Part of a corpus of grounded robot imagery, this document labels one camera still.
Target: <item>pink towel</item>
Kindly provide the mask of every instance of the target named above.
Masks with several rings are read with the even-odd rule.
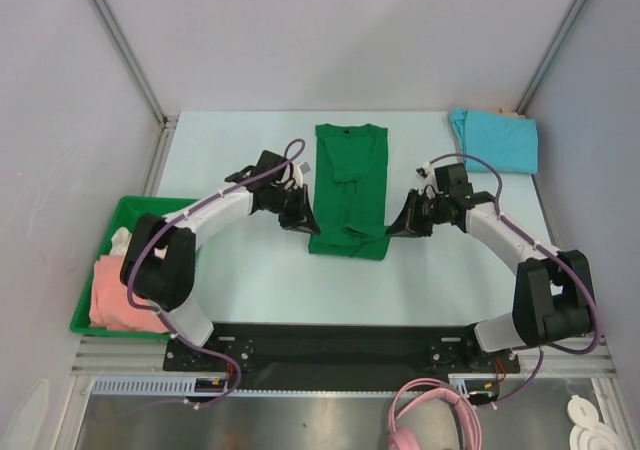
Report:
[[[127,287],[120,283],[123,262],[124,257],[103,255],[95,263],[89,309],[91,326],[120,332],[166,333],[167,328],[155,313],[129,305]],[[136,303],[145,303],[135,295],[133,299]]]

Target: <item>orange wire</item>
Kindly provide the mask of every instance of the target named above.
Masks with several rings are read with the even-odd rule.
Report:
[[[496,358],[494,362],[494,366],[496,367],[496,377],[502,373],[502,377],[498,378],[498,383],[502,383],[507,378],[507,369],[504,367],[499,358]]]

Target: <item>folded blue towel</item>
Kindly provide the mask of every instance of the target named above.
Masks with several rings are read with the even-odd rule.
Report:
[[[449,121],[462,153],[481,158],[502,172],[538,171],[535,120],[458,107],[449,113]],[[487,170],[470,159],[465,159],[465,167],[470,171]]]

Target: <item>gray floor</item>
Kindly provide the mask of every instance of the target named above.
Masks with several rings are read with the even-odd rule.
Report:
[[[497,411],[481,410],[483,448],[569,448],[573,425],[565,407],[574,394],[597,405],[590,380],[540,379]],[[76,450],[387,448],[386,398],[236,397],[197,412],[167,404],[110,419],[150,401],[142,397],[92,397]],[[423,449],[460,448],[446,404],[425,404],[407,418],[410,420],[404,423],[414,429]]]

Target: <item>green plastic basket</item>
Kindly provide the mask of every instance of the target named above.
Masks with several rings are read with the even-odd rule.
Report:
[[[187,205],[192,204],[195,200],[186,198],[157,198],[157,197],[122,197],[113,218],[109,223],[109,228],[100,246],[98,258],[101,255],[108,255],[111,250],[111,237],[120,227],[126,227],[130,232],[140,218],[145,213],[153,213],[154,215],[164,215],[166,213],[175,212]],[[98,335],[102,337],[125,337],[125,338],[153,338],[156,340],[168,340],[168,334],[158,334],[149,332],[116,332],[107,330],[106,328],[93,328],[89,326],[89,307],[91,306],[91,284],[93,282],[93,265],[84,286],[80,301],[76,307],[76,311],[71,319],[69,327],[72,332],[81,333],[83,335]]]

